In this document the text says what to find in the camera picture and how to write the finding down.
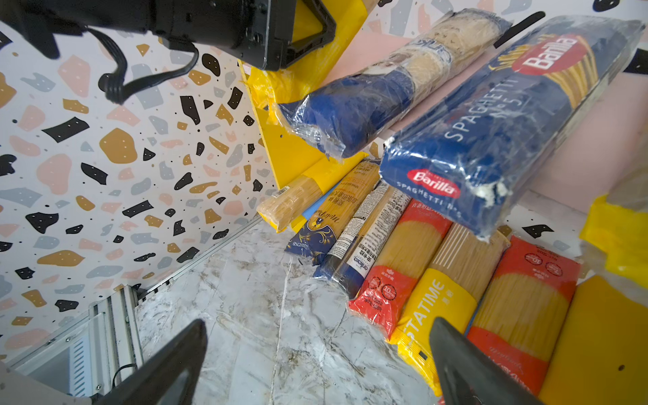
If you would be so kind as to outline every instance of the plastic wrapper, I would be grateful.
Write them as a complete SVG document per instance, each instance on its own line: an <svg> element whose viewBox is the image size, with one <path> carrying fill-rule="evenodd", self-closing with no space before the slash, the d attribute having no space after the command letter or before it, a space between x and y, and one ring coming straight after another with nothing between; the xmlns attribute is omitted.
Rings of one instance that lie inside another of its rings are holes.
<svg viewBox="0 0 648 405"><path fill-rule="evenodd" d="M576 288L539 399L546 405L644 405L648 308L600 276Z"/></svg>
<svg viewBox="0 0 648 405"><path fill-rule="evenodd" d="M389 339L405 303L452 222L412 200L362 283L349 310Z"/></svg>
<svg viewBox="0 0 648 405"><path fill-rule="evenodd" d="M369 218L380 202L381 198L385 195L389 186L384 181L381 181L374 191L370 192L365 200L360 204L360 207L353 214L353 218L344 228L344 231L335 242L335 245L326 254L322 263L318 266L313 273L314 279L330 279L335 269L340 265L342 257L346 254L347 250L357 238L358 232L363 228L365 221Z"/></svg>
<svg viewBox="0 0 648 405"><path fill-rule="evenodd" d="M342 164L322 157L304 173L273 194L271 198L259 204L257 212L277 232L284 231L301 213L331 190L333 185L349 173L365 156L364 153L357 154L349 159L344 159Z"/></svg>
<svg viewBox="0 0 648 405"><path fill-rule="evenodd" d="M411 293L390 343L441 396L441 383L432 358L430 332L434 319L445 318L465 332L502 252L510 246L495 232L489 242L479 241L467 228L452 224L439 251Z"/></svg>
<svg viewBox="0 0 648 405"><path fill-rule="evenodd" d="M550 19L388 140L381 176L487 240L642 30L634 20Z"/></svg>
<svg viewBox="0 0 648 405"><path fill-rule="evenodd" d="M349 299L355 298L364 279L385 246L411 198L389 186L376 209L362 226L351 247L332 272L331 279Z"/></svg>
<svg viewBox="0 0 648 405"><path fill-rule="evenodd" d="M583 259L628 298L648 307L648 125L629 166L592 204Z"/></svg>
<svg viewBox="0 0 648 405"><path fill-rule="evenodd" d="M482 10L451 14L386 59L303 100L279 104L278 115L284 126L322 152L335 158L353 156L466 68L510 26Z"/></svg>
<svg viewBox="0 0 648 405"><path fill-rule="evenodd" d="M349 223L365 197L374 189L378 159L363 159L340 181L329 197L289 241L286 251L312 257L317 266Z"/></svg>
<svg viewBox="0 0 648 405"><path fill-rule="evenodd" d="M468 339L538 395L576 289L581 265L513 237Z"/></svg>
<svg viewBox="0 0 648 405"><path fill-rule="evenodd" d="M330 70L349 46L351 40L367 19L367 13L377 0L322 0L336 22L333 41L320 49L308 53L302 59L276 72L251 68L246 83L252 103L257 108L270 107L270 123L278 124L272 106L275 103L301 100L317 89ZM293 41L316 34L321 24L302 1L297 2Z"/></svg>

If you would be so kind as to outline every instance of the marble surface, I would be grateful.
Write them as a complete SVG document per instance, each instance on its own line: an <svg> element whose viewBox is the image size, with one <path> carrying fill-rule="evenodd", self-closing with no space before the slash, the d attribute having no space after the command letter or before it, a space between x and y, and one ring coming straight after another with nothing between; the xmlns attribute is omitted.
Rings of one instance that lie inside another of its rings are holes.
<svg viewBox="0 0 648 405"><path fill-rule="evenodd" d="M195 404L434 404L425 381L344 294L260 223L136 308L145 359L193 319L207 326Z"/></svg>

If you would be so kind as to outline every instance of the blue and clear pasta package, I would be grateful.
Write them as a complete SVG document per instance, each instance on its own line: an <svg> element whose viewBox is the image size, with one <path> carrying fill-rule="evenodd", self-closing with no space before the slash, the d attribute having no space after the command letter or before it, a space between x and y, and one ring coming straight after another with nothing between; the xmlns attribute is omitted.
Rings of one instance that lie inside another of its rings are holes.
<svg viewBox="0 0 648 405"><path fill-rule="evenodd" d="M644 27L550 19L389 139L381 176L487 239L629 63Z"/></svg>
<svg viewBox="0 0 648 405"><path fill-rule="evenodd" d="M328 156L353 156L464 70L510 26L493 13L473 8L449 13L380 62L302 100L278 104L277 116Z"/></svg>

